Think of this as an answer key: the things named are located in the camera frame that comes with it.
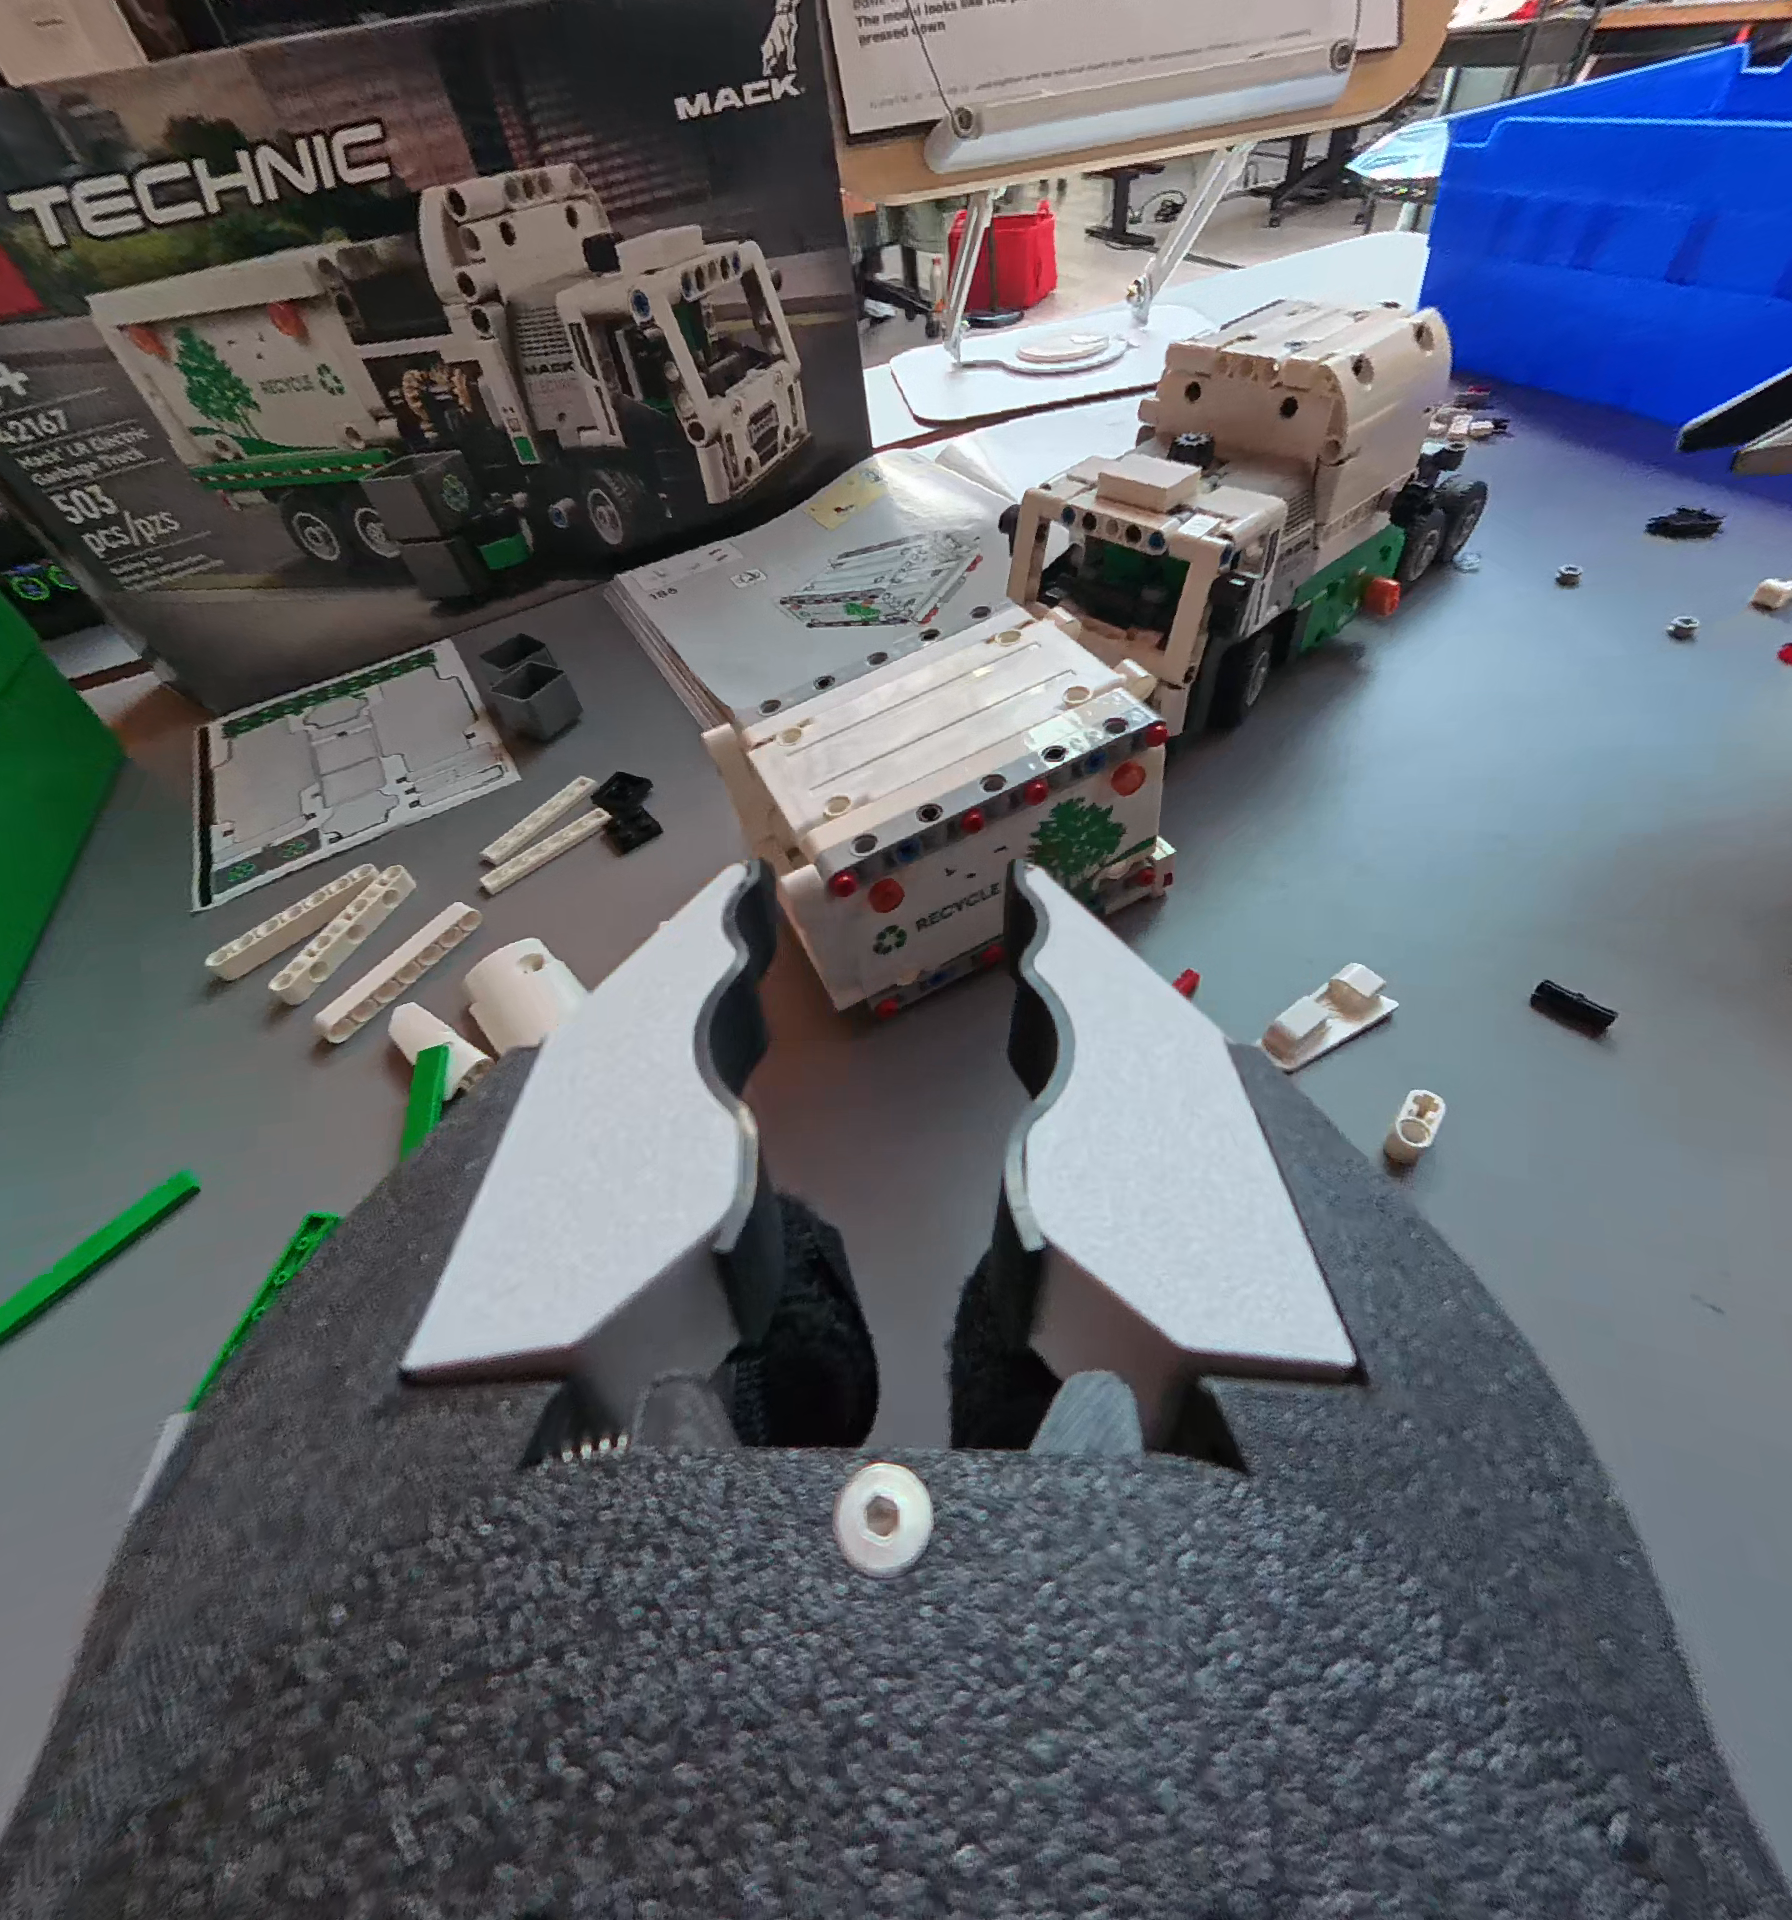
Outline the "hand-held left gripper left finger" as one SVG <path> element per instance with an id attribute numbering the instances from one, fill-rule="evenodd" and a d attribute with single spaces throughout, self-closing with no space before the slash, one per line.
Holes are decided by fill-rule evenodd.
<path id="1" fill-rule="evenodd" d="M 780 1301 L 780 1210 L 741 1097 L 767 1049 L 763 860 L 720 870 L 540 1045 L 401 1360 L 405 1380 L 576 1378 L 627 1423 Z"/>

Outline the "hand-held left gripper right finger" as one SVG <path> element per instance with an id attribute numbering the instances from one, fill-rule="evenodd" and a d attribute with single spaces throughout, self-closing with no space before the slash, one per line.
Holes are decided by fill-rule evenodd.
<path id="1" fill-rule="evenodd" d="M 1202 1378 L 1344 1380 L 1358 1356 L 1231 1045 L 1048 870 L 1012 863 L 1001 1327 L 1131 1388 L 1173 1448 Z"/>

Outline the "white lego garbage container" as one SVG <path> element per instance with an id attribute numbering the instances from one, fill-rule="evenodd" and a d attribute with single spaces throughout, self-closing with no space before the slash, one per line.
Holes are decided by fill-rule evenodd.
<path id="1" fill-rule="evenodd" d="M 885 1019 L 998 965 L 1019 860 L 1100 917 L 1164 897 L 1151 686 L 1009 603 L 703 733 L 832 1008 Z"/>

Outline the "white curved lego panel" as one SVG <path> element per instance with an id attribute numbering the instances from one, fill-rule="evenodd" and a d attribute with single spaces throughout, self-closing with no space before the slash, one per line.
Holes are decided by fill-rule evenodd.
<path id="1" fill-rule="evenodd" d="M 539 1047 L 588 990 L 542 940 L 525 937 L 496 948 L 463 978 L 470 1018 L 496 1054 Z"/>

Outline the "white lego panel piece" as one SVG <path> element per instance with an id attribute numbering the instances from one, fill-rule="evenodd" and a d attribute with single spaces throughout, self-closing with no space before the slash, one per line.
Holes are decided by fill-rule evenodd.
<path id="1" fill-rule="evenodd" d="M 1364 963 L 1345 963 L 1315 993 L 1285 1006 L 1265 1027 L 1262 1047 L 1281 1072 L 1292 1074 L 1388 1021 L 1396 1010 L 1380 975 Z"/>

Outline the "long white lego liftarm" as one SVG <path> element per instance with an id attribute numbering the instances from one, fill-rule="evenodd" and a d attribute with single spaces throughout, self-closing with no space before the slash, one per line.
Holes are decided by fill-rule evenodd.
<path id="1" fill-rule="evenodd" d="M 312 893 L 287 904 L 276 915 L 211 949 L 205 969 L 216 980 L 242 978 L 260 965 L 304 948 L 322 926 L 329 924 L 371 882 L 376 863 L 359 863 Z"/>
<path id="2" fill-rule="evenodd" d="M 466 902 L 441 908 L 313 1013 L 315 1036 L 329 1047 L 345 1042 L 464 943 L 481 921 L 481 911 Z"/>
<path id="3" fill-rule="evenodd" d="M 338 971 L 351 953 L 414 892 L 414 878 L 395 863 L 376 873 L 361 892 L 269 980 L 269 994 L 283 1006 L 309 998 Z"/>

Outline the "thin white lego beam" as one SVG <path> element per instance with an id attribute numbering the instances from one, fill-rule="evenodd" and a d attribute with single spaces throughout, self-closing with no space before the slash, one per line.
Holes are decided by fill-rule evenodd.
<path id="1" fill-rule="evenodd" d="M 587 844 L 588 839 L 593 839 L 596 834 L 600 834 L 608 825 L 611 825 L 608 810 L 605 806 L 593 806 L 590 810 L 558 827 L 556 832 L 542 834 L 540 838 L 536 838 L 535 841 L 531 841 L 529 847 L 512 854 L 510 858 L 491 864 L 478 878 L 478 892 L 483 896 L 497 896 L 506 892 L 508 887 L 519 884 L 531 873 L 539 870 L 542 864 L 562 856 L 563 853 L 569 853 Z"/>
<path id="2" fill-rule="evenodd" d="M 526 847 L 536 841 L 550 825 L 574 808 L 587 806 L 590 794 L 596 789 L 596 780 L 588 776 L 578 776 L 558 791 L 553 791 L 544 803 L 533 806 L 519 821 L 500 834 L 493 841 L 481 849 L 478 860 L 483 864 L 502 864 L 523 853 Z"/>

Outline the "dark grey lego bins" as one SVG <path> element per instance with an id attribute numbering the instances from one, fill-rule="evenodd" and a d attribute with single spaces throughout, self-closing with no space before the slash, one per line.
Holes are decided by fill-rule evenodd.
<path id="1" fill-rule="evenodd" d="M 489 708 L 506 734 L 536 742 L 569 733 L 581 704 L 568 673 L 547 656 L 531 656 L 491 681 Z"/>

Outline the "lego sticker sheet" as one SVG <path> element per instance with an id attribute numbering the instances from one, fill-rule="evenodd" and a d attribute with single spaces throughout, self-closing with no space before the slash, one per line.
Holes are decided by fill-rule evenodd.
<path id="1" fill-rule="evenodd" d="M 191 734 L 191 908 L 516 780 L 451 639 L 223 713 Z"/>

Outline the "long green lego plate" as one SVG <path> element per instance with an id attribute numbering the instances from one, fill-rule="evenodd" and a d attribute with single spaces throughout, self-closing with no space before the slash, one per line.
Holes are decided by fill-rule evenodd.
<path id="1" fill-rule="evenodd" d="M 200 1190 L 196 1174 L 179 1168 L 89 1236 L 60 1255 L 48 1270 L 0 1303 L 0 1346 L 38 1319 L 58 1301 L 92 1280 L 120 1252 L 183 1208 Z"/>

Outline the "white green lego truck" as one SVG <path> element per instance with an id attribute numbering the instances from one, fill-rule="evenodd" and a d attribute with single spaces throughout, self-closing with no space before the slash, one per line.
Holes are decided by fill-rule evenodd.
<path id="1" fill-rule="evenodd" d="M 1455 563 L 1488 489 L 1435 437 L 1435 308 L 1262 305 L 1173 342 L 1131 450 L 1028 489 L 1009 598 L 1140 663 L 1173 734 L 1227 733 L 1271 673 Z"/>

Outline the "lego instruction booklet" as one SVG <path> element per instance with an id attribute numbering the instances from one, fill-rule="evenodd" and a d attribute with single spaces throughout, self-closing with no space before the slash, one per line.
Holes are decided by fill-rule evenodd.
<path id="1" fill-rule="evenodd" d="M 702 731 L 780 709 L 991 616 L 1003 498 L 896 447 L 758 528 L 619 573 L 606 596 Z"/>

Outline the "black lego set box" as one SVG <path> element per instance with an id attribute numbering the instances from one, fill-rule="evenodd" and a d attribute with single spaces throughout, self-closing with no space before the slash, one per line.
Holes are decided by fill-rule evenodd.
<path id="1" fill-rule="evenodd" d="M 871 447 L 814 4 L 359 12 L 0 90 L 0 490 L 212 711 Z"/>

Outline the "blue plastic bin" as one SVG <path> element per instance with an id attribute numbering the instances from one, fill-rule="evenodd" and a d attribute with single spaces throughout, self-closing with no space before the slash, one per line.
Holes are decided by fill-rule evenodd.
<path id="1" fill-rule="evenodd" d="M 1422 300 L 1459 372 L 1680 425 L 1792 366 L 1792 49 L 1446 122 Z"/>

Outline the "sign stand with white base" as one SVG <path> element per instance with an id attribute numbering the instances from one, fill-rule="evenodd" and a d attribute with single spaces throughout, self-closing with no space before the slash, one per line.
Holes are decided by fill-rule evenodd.
<path id="1" fill-rule="evenodd" d="M 1430 69 L 1449 2 L 817 4 L 843 184 L 968 213 L 936 342 L 869 377 L 877 446 L 1154 384 L 1192 326 L 1163 296 L 1268 138 L 1358 126 Z M 977 248 L 1015 184 L 1202 156 L 1182 221 L 1126 293 L 1075 322 L 963 342 Z"/>

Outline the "red bag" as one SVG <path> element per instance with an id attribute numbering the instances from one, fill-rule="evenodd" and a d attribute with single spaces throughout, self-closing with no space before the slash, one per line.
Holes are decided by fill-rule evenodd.
<path id="1" fill-rule="evenodd" d="M 996 211 L 977 268 L 980 309 L 1024 315 L 1056 289 L 1055 211 L 1048 199 L 1031 208 Z"/>

